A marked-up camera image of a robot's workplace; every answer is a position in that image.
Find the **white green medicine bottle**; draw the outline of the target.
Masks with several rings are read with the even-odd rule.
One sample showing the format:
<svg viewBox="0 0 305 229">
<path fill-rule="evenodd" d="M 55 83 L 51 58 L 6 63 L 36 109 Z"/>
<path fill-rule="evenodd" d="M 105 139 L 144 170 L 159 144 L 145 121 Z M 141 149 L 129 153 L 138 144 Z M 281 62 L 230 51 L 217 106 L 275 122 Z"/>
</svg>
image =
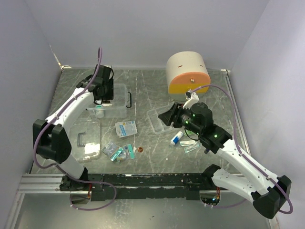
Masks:
<svg viewBox="0 0 305 229">
<path fill-rule="evenodd" d="M 96 106 L 94 113 L 95 113 L 96 118 L 103 118 L 104 117 L 104 111 L 103 111 L 101 106 Z"/>
</svg>

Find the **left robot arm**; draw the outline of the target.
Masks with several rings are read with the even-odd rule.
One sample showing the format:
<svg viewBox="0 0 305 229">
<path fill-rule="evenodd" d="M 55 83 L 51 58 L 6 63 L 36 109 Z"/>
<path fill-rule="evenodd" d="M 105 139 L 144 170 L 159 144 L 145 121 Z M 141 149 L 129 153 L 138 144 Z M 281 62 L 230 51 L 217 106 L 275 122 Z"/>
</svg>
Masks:
<svg viewBox="0 0 305 229">
<path fill-rule="evenodd" d="M 36 120 L 32 126 L 34 158 L 50 160 L 63 173 L 72 177 L 77 190 L 88 187 L 88 170 L 72 155 L 69 131 L 74 122 L 91 104 L 114 98 L 114 71 L 97 64 L 93 74 L 81 80 L 68 100 L 45 120 Z"/>
</svg>

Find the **clear compartment tray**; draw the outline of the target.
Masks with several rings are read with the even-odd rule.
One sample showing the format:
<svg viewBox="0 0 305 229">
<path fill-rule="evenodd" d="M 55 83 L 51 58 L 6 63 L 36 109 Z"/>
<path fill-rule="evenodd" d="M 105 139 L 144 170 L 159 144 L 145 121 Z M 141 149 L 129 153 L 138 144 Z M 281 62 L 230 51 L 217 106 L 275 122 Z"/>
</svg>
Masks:
<svg viewBox="0 0 305 229">
<path fill-rule="evenodd" d="M 159 135 L 165 132 L 173 130 L 172 126 L 166 126 L 158 117 L 159 114 L 162 114 L 170 109 L 170 106 L 163 106 L 147 111 L 148 120 L 150 122 L 152 131 Z"/>
</svg>

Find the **white gauze packet blue print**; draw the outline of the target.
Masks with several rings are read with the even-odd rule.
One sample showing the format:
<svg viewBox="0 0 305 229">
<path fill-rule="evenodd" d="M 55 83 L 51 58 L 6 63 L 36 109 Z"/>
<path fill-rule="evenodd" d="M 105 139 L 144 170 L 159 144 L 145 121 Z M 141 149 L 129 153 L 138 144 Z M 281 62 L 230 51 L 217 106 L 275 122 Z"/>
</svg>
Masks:
<svg viewBox="0 0 305 229">
<path fill-rule="evenodd" d="M 119 138 L 132 136 L 138 133 L 136 121 L 117 122 L 115 124 L 116 134 Z"/>
</svg>

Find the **teal bandage packet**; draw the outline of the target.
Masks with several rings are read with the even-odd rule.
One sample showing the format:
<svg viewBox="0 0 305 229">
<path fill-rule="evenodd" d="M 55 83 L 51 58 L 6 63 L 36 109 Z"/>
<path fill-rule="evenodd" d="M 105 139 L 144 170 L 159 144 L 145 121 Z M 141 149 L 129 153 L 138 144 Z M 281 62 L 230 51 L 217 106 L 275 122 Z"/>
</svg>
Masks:
<svg viewBox="0 0 305 229">
<path fill-rule="evenodd" d="M 110 157 L 110 159 L 111 161 L 118 161 L 118 162 L 135 159 L 133 146 L 131 144 L 127 144 L 124 147 L 119 147 Z"/>
</svg>

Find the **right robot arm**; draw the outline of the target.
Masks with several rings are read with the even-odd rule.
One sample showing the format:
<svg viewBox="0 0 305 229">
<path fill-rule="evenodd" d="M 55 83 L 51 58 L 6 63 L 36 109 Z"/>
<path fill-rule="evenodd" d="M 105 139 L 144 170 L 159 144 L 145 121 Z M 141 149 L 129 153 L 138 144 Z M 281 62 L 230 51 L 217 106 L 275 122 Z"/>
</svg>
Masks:
<svg viewBox="0 0 305 229">
<path fill-rule="evenodd" d="M 230 190 L 251 202 L 268 219 L 274 218 L 288 201 L 292 181 L 266 169 L 240 148 L 231 134 L 214 123 L 213 113 L 205 103 L 195 103 L 189 109 L 174 103 L 158 117 L 166 126 L 184 127 L 195 133 L 207 152 L 225 159 L 243 175 L 229 175 L 219 166 L 211 165 L 202 178 L 206 189 L 217 186 Z"/>
</svg>

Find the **clear plastic storage box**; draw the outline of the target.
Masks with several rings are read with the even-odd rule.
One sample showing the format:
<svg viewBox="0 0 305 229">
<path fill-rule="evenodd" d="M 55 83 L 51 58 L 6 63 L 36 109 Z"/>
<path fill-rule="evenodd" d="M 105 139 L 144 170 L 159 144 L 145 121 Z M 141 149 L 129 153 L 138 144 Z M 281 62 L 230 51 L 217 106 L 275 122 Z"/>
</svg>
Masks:
<svg viewBox="0 0 305 229">
<path fill-rule="evenodd" d="M 101 106 L 104 111 L 103 118 L 125 118 L 127 110 L 132 107 L 132 94 L 122 83 L 114 84 L 114 99 L 103 101 L 101 105 L 92 104 L 86 110 L 95 117 L 95 107 Z"/>
</svg>

